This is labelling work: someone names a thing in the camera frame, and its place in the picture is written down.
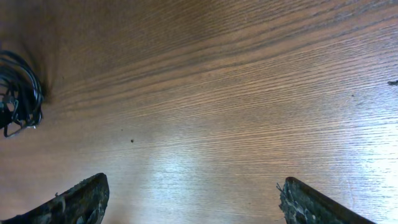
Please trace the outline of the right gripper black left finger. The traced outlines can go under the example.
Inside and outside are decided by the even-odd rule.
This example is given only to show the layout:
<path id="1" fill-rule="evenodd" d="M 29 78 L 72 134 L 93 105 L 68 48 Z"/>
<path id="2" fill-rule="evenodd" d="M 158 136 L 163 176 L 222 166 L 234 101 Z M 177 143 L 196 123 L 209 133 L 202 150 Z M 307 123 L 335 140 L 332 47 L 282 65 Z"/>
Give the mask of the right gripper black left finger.
<path id="1" fill-rule="evenodd" d="M 106 174 L 98 173 L 24 214 L 2 224 L 101 223 L 109 201 Z"/>

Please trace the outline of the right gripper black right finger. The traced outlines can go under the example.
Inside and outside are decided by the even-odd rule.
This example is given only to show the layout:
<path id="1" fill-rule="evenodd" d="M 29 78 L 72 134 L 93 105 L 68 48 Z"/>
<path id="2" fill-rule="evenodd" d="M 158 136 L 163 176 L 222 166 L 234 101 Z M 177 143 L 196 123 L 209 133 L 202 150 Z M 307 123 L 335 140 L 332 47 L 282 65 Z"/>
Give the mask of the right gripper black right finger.
<path id="1" fill-rule="evenodd" d="M 287 224 L 374 224 L 295 177 L 276 187 Z"/>

